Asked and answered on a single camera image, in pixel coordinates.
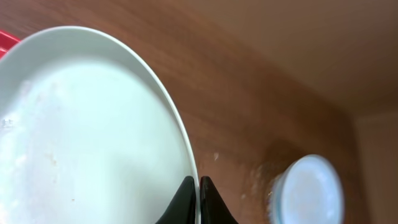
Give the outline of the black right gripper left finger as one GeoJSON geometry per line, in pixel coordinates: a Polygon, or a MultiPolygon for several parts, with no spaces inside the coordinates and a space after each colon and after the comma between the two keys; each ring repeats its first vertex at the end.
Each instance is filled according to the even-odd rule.
{"type": "Polygon", "coordinates": [[[196,193],[192,176],[186,176],[156,224],[195,224],[196,193]]]}

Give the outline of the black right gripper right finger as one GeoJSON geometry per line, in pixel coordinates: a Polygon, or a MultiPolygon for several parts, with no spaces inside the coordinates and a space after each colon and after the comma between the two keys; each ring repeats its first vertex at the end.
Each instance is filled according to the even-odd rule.
{"type": "Polygon", "coordinates": [[[200,180],[200,210],[201,224],[238,224],[208,176],[200,180]]]}

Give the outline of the light blue plate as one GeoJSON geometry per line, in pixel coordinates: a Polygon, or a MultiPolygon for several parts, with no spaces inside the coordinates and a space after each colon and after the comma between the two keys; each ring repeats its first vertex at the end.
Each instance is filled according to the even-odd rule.
{"type": "Polygon", "coordinates": [[[292,163],[279,179],[279,224],[342,224],[345,205],[340,179],[322,156],[292,163]]]}
{"type": "Polygon", "coordinates": [[[182,119],[126,44],[60,26],[2,56],[2,223],[156,223],[184,179],[199,223],[182,119]]]}
{"type": "Polygon", "coordinates": [[[279,224],[279,217],[278,217],[278,191],[279,191],[279,179],[280,175],[277,175],[272,181],[271,181],[271,187],[270,187],[270,192],[268,194],[268,206],[267,206],[267,211],[268,211],[268,220],[270,224],[279,224]]]}

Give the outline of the light blue plate top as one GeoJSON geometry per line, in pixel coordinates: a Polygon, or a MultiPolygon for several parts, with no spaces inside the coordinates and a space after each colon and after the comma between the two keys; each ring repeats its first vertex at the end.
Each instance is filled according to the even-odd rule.
{"type": "Polygon", "coordinates": [[[322,156],[292,163],[279,179],[279,224],[342,224],[345,205],[340,179],[322,156]]]}

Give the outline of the light blue plate bottom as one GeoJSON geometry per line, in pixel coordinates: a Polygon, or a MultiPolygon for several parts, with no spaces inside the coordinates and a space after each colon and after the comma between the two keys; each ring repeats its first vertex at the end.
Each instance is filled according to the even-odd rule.
{"type": "Polygon", "coordinates": [[[60,26],[2,56],[2,223],[156,223],[184,179],[199,223],[182,119],[126,44],[60,26]]]}

